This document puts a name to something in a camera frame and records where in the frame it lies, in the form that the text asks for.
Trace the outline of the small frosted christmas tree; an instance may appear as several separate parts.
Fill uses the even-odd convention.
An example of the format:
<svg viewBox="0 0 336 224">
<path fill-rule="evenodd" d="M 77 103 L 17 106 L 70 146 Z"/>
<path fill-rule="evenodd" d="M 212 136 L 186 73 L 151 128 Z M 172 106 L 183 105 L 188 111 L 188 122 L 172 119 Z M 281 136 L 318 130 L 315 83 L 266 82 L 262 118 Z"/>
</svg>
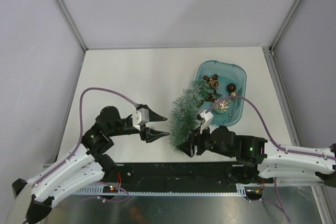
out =
<svg viewBox="0 0 336 224">
<path fill-rule="evenodd" d="M 170 146 L 174 151 L 179 152 L 178 147 L 199 126 L 197 114 L 209 91 L 209 84 L 205 80 L 192 81 L 172 102 L 169 130 Z"/>
</svg>

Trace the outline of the blue plastic tub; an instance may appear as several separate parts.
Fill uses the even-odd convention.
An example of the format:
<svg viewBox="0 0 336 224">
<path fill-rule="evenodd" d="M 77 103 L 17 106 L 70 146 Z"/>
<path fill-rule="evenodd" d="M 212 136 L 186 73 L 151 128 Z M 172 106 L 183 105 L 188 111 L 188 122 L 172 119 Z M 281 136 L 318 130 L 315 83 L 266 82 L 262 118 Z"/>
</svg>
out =
<svg viewBox="0 0 336 224">
<path fill-rule="evenodd" d="M 214 74 L 219 75 L 219 87 L 217 88 L 217 92 L 222 94 L 220 98 L 230 95 L 230 92 L 226 89 L 227 85 L 230 83 L 236 85 L 237 95 L 242 97 L 245 95 L 247 75 L 243 68 L 234 64 L 209 60 L 200 65 L 195 80 L 203 80 L 204 75 L 211 77 Z M 223 114 L 216 113 L 214 109 L 212 109 L 213 119 L 211 125 L 232 126 L 240 120 L 243 113 L 244 100 L 236 99 L 235 101 L 232 101 L 229 99 L 228 102 L 229 108 L 227 112 Z M 212 105 L 214 105 L 214 102 L 204 102 L 200 107 L 200 110 L 207 110 L 212 107 Z"/>
</svg>

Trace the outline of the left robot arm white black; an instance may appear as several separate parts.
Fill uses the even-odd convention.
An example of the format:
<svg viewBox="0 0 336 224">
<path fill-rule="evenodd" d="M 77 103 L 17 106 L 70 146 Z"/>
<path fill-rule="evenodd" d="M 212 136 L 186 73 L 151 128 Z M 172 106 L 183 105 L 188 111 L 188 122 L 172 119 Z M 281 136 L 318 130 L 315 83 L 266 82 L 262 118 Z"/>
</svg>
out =
<svg viewBox="0 0 336 224">
<path fill-rule="evenodd" d="M 22 223 L 38 223 L 67 196 L 81 187 L 103 180 L 110 182 L 116 175 L 116 163 L 106 154 L 114 143 L 113 136 L 138 134 L 151 143 L 168 132 L 146 126 L 149 122 L 164 122 L 167 118 L 152 111 L 146 104 L 137 105 L 133 114 L 121 118 L 114 106 L 103 108 L 94 125 L 81 133 L 79 143 L 59 161 L 40 174 L 28 179 L 17 179 L 12 184 L 16 197 L 26 188 L 31 189 Z"/>
</svg>

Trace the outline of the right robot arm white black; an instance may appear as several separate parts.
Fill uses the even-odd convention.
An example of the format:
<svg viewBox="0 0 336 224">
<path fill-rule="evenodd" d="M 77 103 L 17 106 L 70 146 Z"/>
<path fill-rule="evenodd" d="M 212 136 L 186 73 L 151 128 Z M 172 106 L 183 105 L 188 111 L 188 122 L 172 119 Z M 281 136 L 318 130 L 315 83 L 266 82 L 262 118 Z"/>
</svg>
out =
<svg viewBox="0 0 336 224">
<path fill-rule="evenodd" d="M 326 148 L 284 145 L 261 137 L 237 135 L 220 126 L 213 131 L 191 132 L 177 149 L 189 157 L 210 151 L 235 158 L 245 166 L 242 172 L 230 172 L 239 183 L 282 178 L 322 182 L 335 187 L 335 145 Z"/>
</svg>

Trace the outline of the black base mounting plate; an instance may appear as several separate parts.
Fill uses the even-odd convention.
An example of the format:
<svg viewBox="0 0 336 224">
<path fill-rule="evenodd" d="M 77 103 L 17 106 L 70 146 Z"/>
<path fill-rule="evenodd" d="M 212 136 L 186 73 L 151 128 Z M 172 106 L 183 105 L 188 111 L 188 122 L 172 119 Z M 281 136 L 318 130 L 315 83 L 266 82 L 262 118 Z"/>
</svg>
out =
<svg viewBox="0 0 336 224">
<path fill-rule="evenodd" d="M 259 177 L 257 168 L 238 162 L 119 163 L 104 175 L 102 181 L 115 183 L 119 177 L 123 189 L 136 191 L 225 192 L 236 184 L 274 183 L 272 178 Z"/>
</svg>

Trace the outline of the large silver ribbed bauble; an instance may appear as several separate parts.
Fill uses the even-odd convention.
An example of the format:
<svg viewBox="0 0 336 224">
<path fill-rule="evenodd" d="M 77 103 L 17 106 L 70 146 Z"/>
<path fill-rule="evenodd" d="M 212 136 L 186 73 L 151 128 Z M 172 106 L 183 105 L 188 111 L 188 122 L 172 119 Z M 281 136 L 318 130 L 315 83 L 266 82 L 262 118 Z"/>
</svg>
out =
<svg viewBox="0 0 336 224">
<path fill-rule="evenodd" d="M 216 104 L 216 106 L 214 107 L 214 111 L 219 114 L 227 112 L 229 108 L 229 102 L 220 98 L 216 99 L 214 101 L 214 104 Z"/>
</svg>

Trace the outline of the frosted pine cone ornament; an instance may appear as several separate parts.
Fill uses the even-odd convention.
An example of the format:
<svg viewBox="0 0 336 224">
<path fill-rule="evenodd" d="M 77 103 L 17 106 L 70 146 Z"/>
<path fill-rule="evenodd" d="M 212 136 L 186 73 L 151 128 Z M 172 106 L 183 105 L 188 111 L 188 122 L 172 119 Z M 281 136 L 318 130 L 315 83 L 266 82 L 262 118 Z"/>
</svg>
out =
<svg viewBox="0 0 336 224">
<path fill-rule="evenodd" d="M 218 82 L 218 80 L 216 80 L 216 79 L 212 79 L 212 80 L 209 82 L 209 85 L 210 85 L 213 89 L 216 89 L 216 88 L 219 86 L 219 82 Z"/>
</svg>

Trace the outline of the small gold glitter bauble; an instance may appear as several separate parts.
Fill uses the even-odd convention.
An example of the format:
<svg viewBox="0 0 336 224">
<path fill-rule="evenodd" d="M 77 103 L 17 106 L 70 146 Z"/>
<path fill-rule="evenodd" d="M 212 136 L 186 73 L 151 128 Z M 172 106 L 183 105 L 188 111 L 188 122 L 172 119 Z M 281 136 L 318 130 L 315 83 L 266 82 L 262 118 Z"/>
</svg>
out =
<svg viewBox="0 0 336 224">
<path fill-rule="evenodd" d="M 237 95 L 237 92 L 236 92 L 236 91 L 233 91 L 233 92 L 230 93 L 230 95 L 232 96 L 232 97 L 231 97 L 231 100 L 232 100 L 232 101 L 235 101 L 235 100 L 236 100 L 235 96 Z"/>
</svg>

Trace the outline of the dark red bauble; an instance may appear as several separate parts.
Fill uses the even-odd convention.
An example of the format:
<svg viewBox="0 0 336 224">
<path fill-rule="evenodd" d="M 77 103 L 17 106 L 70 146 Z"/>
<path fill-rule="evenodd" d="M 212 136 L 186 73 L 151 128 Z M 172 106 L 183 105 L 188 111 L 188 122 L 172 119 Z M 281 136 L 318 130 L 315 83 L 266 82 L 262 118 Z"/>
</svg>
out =
<svg viewBox="0 0 336 224">
<path fill-rule="evenodd" d="M 230 93 L 235 92 L 236 91 L 236 85 L 234 83 L 230 83 L 230 84 L 227 85 L 226 89 Z"/>
</svg>

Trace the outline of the left aluminium frame post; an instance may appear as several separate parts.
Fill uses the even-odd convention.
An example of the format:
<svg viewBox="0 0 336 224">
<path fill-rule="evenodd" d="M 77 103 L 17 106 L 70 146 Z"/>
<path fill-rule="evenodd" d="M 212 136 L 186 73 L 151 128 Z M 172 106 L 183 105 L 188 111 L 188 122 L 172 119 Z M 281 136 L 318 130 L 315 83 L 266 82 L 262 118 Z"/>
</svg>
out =
<svg viewBox="0 0 336 224">
<path fill-rule="evenodd" d="M 66 3 L 64 0 L 54 0 L 57 8 L 59 9 L 62 17 L 64 18 L 67 26 L 69 27 L 71 33 L 73 34 L 76 42 L 78 43 L 78 45 L 80 46 L 81 50 L 83 52 L 86 52 L 88 50 L 86 43 L 82 37 L 82 35 L 80 34 L 80 31 L 74 21 L 74 19 L 72 18 Z"/>
</svg>

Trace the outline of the aluminium frame post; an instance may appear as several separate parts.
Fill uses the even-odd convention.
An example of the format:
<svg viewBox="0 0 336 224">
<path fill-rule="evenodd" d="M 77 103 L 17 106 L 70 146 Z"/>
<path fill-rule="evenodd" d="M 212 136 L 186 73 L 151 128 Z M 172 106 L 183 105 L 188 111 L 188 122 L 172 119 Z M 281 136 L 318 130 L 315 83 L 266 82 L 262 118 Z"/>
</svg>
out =
<svg viewBox="0 0 336 224">
<path fill-rule="evenodd" d="M 279 27 L 274 39 L 272 40 L 269 50 L 271 52 L 274 52 L 276 47 L 279 45 L 281 42 L 283 36 L 286 34 L 289 26 L 293 22 L 295 16 L 297 15 L 300 7 L 304 3 L 305 0 L 294 0 L 293 3 L 291 4 L 289 11 L 287 12 L 283 22 L 281 23 L 281 26 Z"/>
<path fill-rule="evenodd" d="M 86 43 L 82 37 L 82 35 L 80 34 L 80 31 L 74 21 L 74 19 L 72 18 L 66 3 L 64 0 L 54 0 L 57 8 L 59 9 L 62 17 L 64 18 L 67 26 L 69 27 L 71 33 L 73 34 L 76 42 L 78 43 L 78 45 L 80 46 L 81 50 L 83 52 L 86 52 L 88 50 Z"/>
</svg>

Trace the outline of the right aluminium frame post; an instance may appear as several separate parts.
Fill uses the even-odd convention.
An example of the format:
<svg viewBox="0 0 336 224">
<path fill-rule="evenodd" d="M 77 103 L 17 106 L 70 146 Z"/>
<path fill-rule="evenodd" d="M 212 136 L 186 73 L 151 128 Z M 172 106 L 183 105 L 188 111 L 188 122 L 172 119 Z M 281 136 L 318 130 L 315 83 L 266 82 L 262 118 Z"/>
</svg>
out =
<svg viewBox="0 0 336 224">
<path fill-rule="evenodd" d="M 305 0 L 294 0 L 293 3 L 291 4 L 289 11 L 287 12 L 283 22 L 281 23 L 281 26 L 279 27 L 274 39 L 272 40 L 269 50 L 271 52 L 274 52 L 276 47 L 279 45 L 281 42 L 283 36 L 286 34 L 289 26 L 293 22 L 295 16 L 297 15 L 300 7 L 304 3 Z"/>
</svg>

